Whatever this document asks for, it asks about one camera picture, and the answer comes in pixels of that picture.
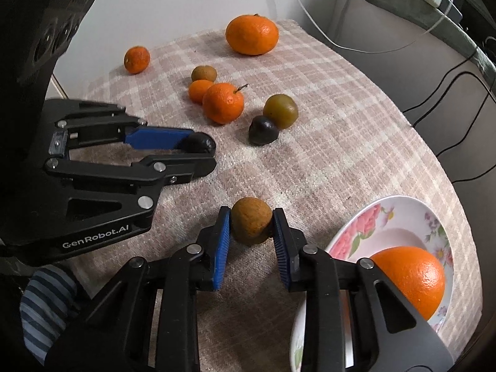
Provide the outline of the brown kiwi fruit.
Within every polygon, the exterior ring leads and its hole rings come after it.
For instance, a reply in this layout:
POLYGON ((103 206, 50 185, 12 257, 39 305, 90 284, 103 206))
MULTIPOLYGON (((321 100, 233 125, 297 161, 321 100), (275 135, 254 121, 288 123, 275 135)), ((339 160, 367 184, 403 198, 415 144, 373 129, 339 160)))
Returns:
POLYGON ((234 238, 246 246, 262 244, 269 238, 272 210, 263 200, 244 197, 231 209, 234 238))

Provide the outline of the mandarin with stem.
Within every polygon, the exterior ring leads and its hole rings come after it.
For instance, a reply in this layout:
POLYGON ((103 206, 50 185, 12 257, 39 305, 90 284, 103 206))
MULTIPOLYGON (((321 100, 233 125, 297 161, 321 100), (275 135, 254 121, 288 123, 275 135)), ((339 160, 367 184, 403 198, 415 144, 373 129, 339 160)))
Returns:
POLYGON ((221 125, 234 122, 244 111, 242 91, 247 87, 247 84, 235 86, 226 82, 212 85, 203 96, 204 116, 221 125))

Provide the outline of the pink checkered tablecloth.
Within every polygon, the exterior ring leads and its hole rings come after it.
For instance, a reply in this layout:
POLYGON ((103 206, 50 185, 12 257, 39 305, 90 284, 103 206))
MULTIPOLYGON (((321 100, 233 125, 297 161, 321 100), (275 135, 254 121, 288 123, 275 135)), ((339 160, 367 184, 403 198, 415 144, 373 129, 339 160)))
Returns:
POLYGON ((281 207, 290 225, 320 247, 370 202, 416 197, 435 211, 451 244, 455 287, 441 338, 460 356, 481 318, 483 293, 472 231, 449 178, 378 86, 294 21, 278 28, 277 47, 266 55, 236 55, 223 31, 203 32, 152 49, 141 74, 117 67, 87 86, 87 100, 124 105, 154 126, 211 135, 217 167, 192 183, 166 187, 150 232, 72 258, 69 267, 94 295, 131 257, 152 261, 174 253, 213 224, 221 206, 243 197, 281 207), (248 85, 235 122, 210 123, 189 100, 198 65, 213 66, 222 82, 248 85), (291 97, 299 118, 271 144, 253 145, 250 124, 275 94, 291 97))

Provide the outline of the small orange kumquat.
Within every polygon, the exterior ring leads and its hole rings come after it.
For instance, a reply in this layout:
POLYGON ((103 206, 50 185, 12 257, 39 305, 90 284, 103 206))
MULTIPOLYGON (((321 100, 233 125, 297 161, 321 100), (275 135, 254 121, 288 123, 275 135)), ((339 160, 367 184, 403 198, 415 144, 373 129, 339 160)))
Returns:
POLYGON ((188 88, 188 97, 193 103, 203 104, 203 97, 214 83, 210 80, 199 79, 192 82, 188 88))

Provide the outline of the green plum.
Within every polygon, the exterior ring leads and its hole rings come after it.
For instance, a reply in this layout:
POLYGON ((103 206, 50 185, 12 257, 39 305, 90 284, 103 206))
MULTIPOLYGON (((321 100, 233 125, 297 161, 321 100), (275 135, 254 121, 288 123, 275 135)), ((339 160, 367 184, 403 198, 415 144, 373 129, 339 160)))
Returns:
POLYGON ((299 118, 299 108, 288 95, 275 94, 267 99, 263 115, 279 129, 288 129, 299 118))

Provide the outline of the striped sleeve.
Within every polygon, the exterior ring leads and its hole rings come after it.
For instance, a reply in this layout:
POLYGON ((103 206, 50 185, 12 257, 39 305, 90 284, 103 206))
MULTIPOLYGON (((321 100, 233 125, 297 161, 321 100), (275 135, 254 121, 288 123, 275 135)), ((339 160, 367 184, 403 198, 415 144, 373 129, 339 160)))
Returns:
POLYGON ((79 310, 80 291, 72 272, 50 264, 31 276, 20 301, 24 344, 40 363, 79 310))

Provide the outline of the small brown kiwi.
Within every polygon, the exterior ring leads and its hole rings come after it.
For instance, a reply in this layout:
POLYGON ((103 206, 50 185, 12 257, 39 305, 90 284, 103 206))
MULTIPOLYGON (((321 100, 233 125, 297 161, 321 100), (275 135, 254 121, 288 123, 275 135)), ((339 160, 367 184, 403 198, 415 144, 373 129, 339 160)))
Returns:
POLYGON ((198 80, 215 82, 217 79, 217 71, 211 65, 198 65, 193 69, 191 79, 193 82, 198 80))

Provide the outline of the grey-green ledge cover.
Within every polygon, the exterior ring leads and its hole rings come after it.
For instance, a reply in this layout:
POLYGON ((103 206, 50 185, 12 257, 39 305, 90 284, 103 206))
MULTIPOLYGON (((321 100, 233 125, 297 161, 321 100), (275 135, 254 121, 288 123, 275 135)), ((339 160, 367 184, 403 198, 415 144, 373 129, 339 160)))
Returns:
POLYGON ((406 109, 432 91, 435 83, 447 75, 459 61, 460 68, 478 70, 480 77, 491 88, 495 87, 495 66, 475 42, 450 19, 442 19, 441 12, 421 0, 365 0, 374 8, 373 13, 386 24, 371 33, 377 42, 396 38, 401 44, 413 34, 414 26, 427 29, 440 24, 401 51, 379 55, 367 63, 371 79, 399 107, 406 109))

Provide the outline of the large mandarin orange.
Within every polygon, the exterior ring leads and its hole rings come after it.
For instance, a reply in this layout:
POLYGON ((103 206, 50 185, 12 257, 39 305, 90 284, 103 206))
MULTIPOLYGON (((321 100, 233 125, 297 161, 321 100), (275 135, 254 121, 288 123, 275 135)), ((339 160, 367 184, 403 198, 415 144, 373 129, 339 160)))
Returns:
POLYGON ((259 14, 245 14, 231 20, 225 30, 230 48, 242 55, 264 55, 279 41, 279 30, 270 19, 259 14))

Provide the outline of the floral white plate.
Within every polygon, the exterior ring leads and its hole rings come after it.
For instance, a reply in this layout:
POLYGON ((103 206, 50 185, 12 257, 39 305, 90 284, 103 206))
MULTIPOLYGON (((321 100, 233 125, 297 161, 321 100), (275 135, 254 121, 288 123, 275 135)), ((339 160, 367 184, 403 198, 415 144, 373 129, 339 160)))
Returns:
POLYGON ((300 244, 306 298, 293 324, 293 371, 448 371, 441 340, 454 291, 451 244, 427 204, 407 196, 373 201, 319 250, 300 244), (425 320, 372 259, 393 247, 416 247, 441 264, 445 289, 425 320))

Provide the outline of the large orange in plate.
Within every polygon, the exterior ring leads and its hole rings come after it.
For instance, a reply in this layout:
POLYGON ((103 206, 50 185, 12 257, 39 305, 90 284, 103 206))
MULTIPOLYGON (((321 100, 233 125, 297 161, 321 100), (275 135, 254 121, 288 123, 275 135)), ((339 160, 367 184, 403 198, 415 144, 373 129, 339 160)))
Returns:
POLYGON ((445 293, 445 272, 435 256, 418 247, 398 246, 372 255, 371 260, 425 320, 434 315, 445 293))

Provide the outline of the dark plum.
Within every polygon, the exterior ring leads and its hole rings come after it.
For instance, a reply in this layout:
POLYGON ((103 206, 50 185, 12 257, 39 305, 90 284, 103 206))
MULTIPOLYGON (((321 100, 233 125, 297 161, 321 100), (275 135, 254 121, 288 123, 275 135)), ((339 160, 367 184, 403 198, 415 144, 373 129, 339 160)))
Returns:
POLYGON ((251 144, 263 146, 271 144, 279 137, 279 129, 268 117, 255 116, 250 124, 248 140, 251 144))
POLYGON ((185 137, 177 148, 189 154, 215 155, 217 145, 210 135, 203 132, 193 132, 185 137))

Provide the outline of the small mandarin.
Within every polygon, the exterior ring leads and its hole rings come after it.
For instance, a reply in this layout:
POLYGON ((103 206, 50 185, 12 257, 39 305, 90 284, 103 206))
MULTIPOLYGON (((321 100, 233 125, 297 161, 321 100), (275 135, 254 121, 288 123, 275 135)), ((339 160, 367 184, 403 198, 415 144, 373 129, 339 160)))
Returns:
POLYGON ((124 69, 129 74, 135 75, 144 71, 150 64, 150 52, 141 45, 136 45, 127 50, 124 55, 124 69))

